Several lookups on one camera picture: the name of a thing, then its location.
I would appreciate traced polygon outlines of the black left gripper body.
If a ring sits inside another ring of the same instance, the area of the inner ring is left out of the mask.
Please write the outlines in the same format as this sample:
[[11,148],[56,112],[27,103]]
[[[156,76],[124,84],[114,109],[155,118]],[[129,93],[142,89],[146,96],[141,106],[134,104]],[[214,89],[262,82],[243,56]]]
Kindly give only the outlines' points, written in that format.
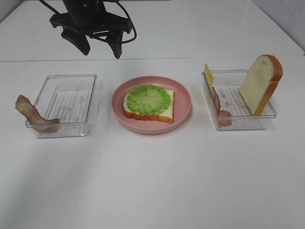
[[66,13],[55,13],[51,25],[104,40],[113,31],[129,34],[132,21],[129,15],[118,16],[106,10],[102,0],[64,0]]

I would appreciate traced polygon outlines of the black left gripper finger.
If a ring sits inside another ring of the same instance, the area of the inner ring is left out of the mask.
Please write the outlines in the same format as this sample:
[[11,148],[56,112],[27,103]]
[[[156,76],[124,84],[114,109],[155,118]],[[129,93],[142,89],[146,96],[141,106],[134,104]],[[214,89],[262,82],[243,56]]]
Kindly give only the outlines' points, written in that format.
[[76,48],[78,48],[82,54],[89,54],[91,48],[84,34],[79,34],[72,30],[63,29],[61,36],[63,39],[69,41]]
[[122,31],[113,31],[105,39],[116,59],[119,59],[122,54],[122,35]]

